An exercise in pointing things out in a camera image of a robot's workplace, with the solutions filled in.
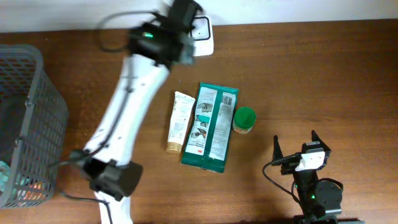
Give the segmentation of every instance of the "cream tube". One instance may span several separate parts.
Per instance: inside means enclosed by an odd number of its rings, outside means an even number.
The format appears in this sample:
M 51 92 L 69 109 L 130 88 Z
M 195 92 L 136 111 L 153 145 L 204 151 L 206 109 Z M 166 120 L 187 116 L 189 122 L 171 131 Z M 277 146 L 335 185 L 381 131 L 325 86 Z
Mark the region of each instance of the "cream tube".
M 175 92 L 173 113 L 170 120 L 169 138 L 166 151 L 172 154 L 181 153 L 189 118 L 195 99 L 180 92 Z

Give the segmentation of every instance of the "plastic basket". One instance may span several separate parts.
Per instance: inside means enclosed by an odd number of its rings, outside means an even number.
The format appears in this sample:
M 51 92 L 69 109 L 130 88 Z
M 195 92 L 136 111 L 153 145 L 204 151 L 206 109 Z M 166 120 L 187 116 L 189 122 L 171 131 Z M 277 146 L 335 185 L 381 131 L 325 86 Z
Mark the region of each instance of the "plastic basket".
M 0 161 L 9 165 L 0 208 L 33 207 L 49 200 L 68 119 L 65 100 L 29 45 L 0 45 Z

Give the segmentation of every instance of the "table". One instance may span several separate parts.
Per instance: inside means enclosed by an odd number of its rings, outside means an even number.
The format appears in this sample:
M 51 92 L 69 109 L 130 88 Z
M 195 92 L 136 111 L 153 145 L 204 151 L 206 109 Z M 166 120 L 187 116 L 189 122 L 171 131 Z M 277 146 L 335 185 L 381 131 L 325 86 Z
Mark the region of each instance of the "table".
M 103 33 L 123 44 L 125 30 Z M 343 214 L 368 223 L 398 223 L 398 20 L 299 22 L 214 27 L 215 52 L 176 66 L 156 94 L 135 143 L 144 175 L 132 195 L 134 223 L 256 223 L 301 214 L 291 196 L 263 176 L 272 137 L 284 155 L 301 150 L 315 130 L 331 148 L 318 173 L 345 185 Z M 70 111 L 64 155 L 82 148 L 99 124 L 124 54 L 98 50 L 90 31 L 1 34 L 0 43 L 32 44 Z M 197 96 L 200 82 L 239 88 L 238 107 L 257 122 L 232 133 L 224 174 L 180 165 L 165 151 L 174 91 Z M 289 187 L 278 167 L 269 175 Z M 58 187 L 92 197 L 69 167 Z M 1 210 L 1 223 L 99 223 L 98 205 L 60 195 L 35 208 Z

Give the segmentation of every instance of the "wooden table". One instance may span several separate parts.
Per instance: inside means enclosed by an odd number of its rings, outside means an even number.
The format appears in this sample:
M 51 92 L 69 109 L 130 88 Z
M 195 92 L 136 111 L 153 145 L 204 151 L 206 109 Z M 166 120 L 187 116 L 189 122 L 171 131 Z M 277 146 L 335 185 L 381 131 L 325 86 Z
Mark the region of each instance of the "wooden table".
M 124 43 L 125 31 L 104 36 Z M 237 223 L 301 214 L 291 196 L 261 173 L 279 135 L 285 155 L 311 130 L 330 146 L 318 173 L 345 185 L 343 214 L 367 223 L 398 223 L 398 20 L 306 22 L 214 27 L 215 52 L 176 66 L 154 98 L 135 143 L 144 175 L 132 196 L 135 223 Z M 0 43 L 32 44 L 66 99 L 64 155 L 82 148 L 113 94 L 123 54 L 100 52 L 89 31 L 1 34 Z M 200 82 L 240 89 L 238 107 L 257 122 L 232 133 L 224 174 L 180 165 L 165 152 L 174 91 L 197 96 Z M 269 175 L 285 187 L 292 176 Z M 64 167 L 58 187 L 92 197 L 88 182 Z M 99 223 L 98 205 L 60 195 L 35 208 L 1 210 L 1 223 Z

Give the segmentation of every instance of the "white backdrop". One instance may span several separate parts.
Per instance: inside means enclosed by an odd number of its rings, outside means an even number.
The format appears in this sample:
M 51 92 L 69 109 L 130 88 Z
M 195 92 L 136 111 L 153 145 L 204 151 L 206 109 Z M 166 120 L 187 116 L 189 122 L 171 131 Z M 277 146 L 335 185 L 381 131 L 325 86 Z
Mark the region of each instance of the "white backdrop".
M 171 0 L 0 0 L 0 32 L 92 29 L 114 12 L 165 8 Z M 214 25 L 398 18 L 398 0 L 197 0 Z M 127 28 L 136 17 L 109 27 Z

